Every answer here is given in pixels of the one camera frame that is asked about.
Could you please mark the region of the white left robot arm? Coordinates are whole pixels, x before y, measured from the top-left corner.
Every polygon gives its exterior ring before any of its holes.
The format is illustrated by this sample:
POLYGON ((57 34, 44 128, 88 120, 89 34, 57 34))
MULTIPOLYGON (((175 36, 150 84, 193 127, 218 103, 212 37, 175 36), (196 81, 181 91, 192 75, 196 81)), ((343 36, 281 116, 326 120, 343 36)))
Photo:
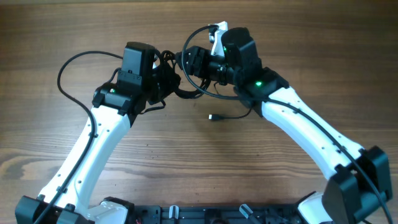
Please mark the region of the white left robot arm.
POLYGON ((18 223, 132 223, 134 204, 105 198, 89 205, 94 187, 118 142, 136 118, 165 107, 165 98, 180 84, 169 63, 169 51, 128 42, 121 67, 99 86, 92 108, 83 107, 88 121, 65 162, 36 198, 23 196, 15 209, 18 223))

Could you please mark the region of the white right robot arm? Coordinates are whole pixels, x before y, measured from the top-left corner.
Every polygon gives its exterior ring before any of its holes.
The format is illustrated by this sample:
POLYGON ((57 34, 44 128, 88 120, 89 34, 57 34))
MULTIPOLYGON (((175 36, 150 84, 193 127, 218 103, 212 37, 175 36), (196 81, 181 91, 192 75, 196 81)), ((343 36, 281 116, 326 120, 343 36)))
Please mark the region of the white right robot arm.
POLYGON ((263 67, 245 28, 208 26, 211 50, 183 46, 175 59, 188 79, 198 77, 234 87, 234 99, 287 133, 316 163, 327 180, 298 204, 307 223, 359 223, 392 198, 387 155, 364 149, 311 110, 289 83, 263 67))

